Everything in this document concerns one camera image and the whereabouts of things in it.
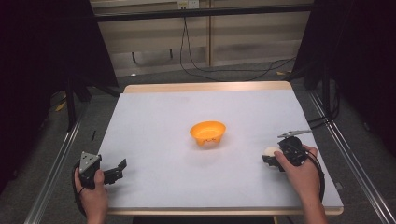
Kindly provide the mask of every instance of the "gray carpet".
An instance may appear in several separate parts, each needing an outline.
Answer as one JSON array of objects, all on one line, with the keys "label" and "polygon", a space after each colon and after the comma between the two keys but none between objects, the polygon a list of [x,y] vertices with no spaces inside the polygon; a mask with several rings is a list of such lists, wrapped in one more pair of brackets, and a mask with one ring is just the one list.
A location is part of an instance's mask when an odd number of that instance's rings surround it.
[{"label": "gray carpet", "polygon": [[[262,69],[268,64],[242,64],[227,66],[227,69]],[[277,69],[287,71],[292,63]],[[195,75],[200,74],[223,81],[242,81],[256,77],[259,73],[248,72],[218,72],[216,74],[192,70]],[[284,76],[270,72],[255,80],[280,80]],[[145,83],[181,83],[181,82],[208,82],[213,81],[203,77],[195,77],[184,71],[167,72],[160,74],[142,75],[136,77],[120,77],[122,91],[129,84]],[[296,79],[291,82],[296,96],[300,101],[307,120],[318,117],[318,112],[304,90],[303,81]],[[91,88],[92,100],[88,105],[82,119],[76,140],[61,171],[47,209],[41,223],[84,223],[84,217],[79,213],[73,203],[71,187],[71,168],[79,159],[81,151],[96,153],[106,133],[106,127],[111,119],[112,112],[117,103],[117,98],[109,96],[95,88]],[[389,207],[396,211],[396,196],[394,186],[396,179],[396,159],[383,147],[375,133],[366,131],[363,120],[359,114],[343,98],[341,101],[340,115],[335,120],[353,153],[361,162],[366,173],[371,177],[375,186],[387,200]],[[0,222],[23,223],[27,214],[45,181],[61,147],[65,130],[67,128],[67,113],[65,110],[49,112],[49,119],[44,123],[40,137],[37,139],[36,149],[29,160],[20,169],[19,177],[10,181],[0,195]],[[336,217],[329,217],[330,223],[381,223],[375,210],[367,200],[354,175],[350,172],[347,163],[342,157],[337,145],[332,140],[325,126],[313,130],[317,144],[321,150],[326,166],[335,183],[340,183],[340,197],[345,205],[345,212]],[[294,223],[303,223],[301,216],[291,216]],[[285,217],[278,218],[280,224],[289,223]],[[131,223],[131,217],[109,216],[107,223]]]}]

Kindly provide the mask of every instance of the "white table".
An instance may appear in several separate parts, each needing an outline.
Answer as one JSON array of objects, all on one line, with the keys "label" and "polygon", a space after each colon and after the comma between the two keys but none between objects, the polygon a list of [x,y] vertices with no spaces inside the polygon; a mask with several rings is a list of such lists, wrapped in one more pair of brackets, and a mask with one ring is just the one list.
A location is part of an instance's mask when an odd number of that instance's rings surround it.
[{"label": "white table", "polygon": [[[223,122],[219,144],[198,147],[190,128]],[[133,85],[121,95],[99,153],[104,170],[126,158],[124,178],[108,186],[109,213],[134,216],[301,214],[285,173],[262,161],[278,135],[307,130],[288,82]],[[316,147],[312,133],[298,136]],[[326,166],[323,204],[343,204]]]}]

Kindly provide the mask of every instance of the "wooden table edge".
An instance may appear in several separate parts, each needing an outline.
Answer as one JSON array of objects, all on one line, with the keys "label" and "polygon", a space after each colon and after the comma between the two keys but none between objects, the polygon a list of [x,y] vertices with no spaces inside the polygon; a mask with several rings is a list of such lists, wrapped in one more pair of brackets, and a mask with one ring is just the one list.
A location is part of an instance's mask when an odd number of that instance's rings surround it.
[{"label": "wooden table edge", "polygon": [[206,82],[206,83],[172,83],[141,84],[125,87],[123,93],[133,92],[172,92],[172,91],[261,91],[292,90],[287,81],[257,82]]},{"label": "wooden table edge", "polygon": [[[344,212],[344,207],[327,207],[325,213],[327,216],[339,216]],[[293,216],[302,215],[302,209],[109,209],[110,215],[122,216]]]}]

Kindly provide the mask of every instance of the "black curtain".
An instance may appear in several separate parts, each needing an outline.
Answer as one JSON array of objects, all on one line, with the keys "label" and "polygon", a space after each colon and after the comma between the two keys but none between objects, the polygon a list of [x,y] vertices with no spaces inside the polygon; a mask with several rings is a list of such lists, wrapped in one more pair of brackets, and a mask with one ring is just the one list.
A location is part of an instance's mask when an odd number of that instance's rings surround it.
[{"label": "black curtain", "polygon": [[311,13],[293,70],[317,62],[304,73],[305,86],[314,89],[321,81],[326,65],[341,93],[396,156],[396,141],[393,141],[396,126],[393,3],[315,1],[315,4],[334,3],[339,6],[335,10]]},{"label": "black curtain", "polygon": [[80,16],[93,16],[88,0],[14,0],[0,7],[0,192],[29,156],[50,97],[68,77],[79,86],[91,85],[81,77],[118,85],[98,24]]}]

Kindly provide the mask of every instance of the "white object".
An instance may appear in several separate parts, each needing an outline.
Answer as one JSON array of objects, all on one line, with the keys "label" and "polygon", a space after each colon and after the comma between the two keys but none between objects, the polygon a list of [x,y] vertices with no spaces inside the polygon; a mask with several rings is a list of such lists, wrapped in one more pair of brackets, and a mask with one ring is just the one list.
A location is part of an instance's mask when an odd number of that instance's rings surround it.
[{"label": "white object", "polygon": [[270,157],[274,157],[275,155],[274,155],[274,152],[276,152],[276,151],[279,151],[279,152],[282,152],[283,153],[283,151],[282,150],[280,150],[280,148],[279,147],[268,147],[268,148],[266,148],[265,150],[264,150],[264,156],[270,156]]},{"label": "white object", "polygon": [[199,0],[189,0],[189,9],[199,8]]}]

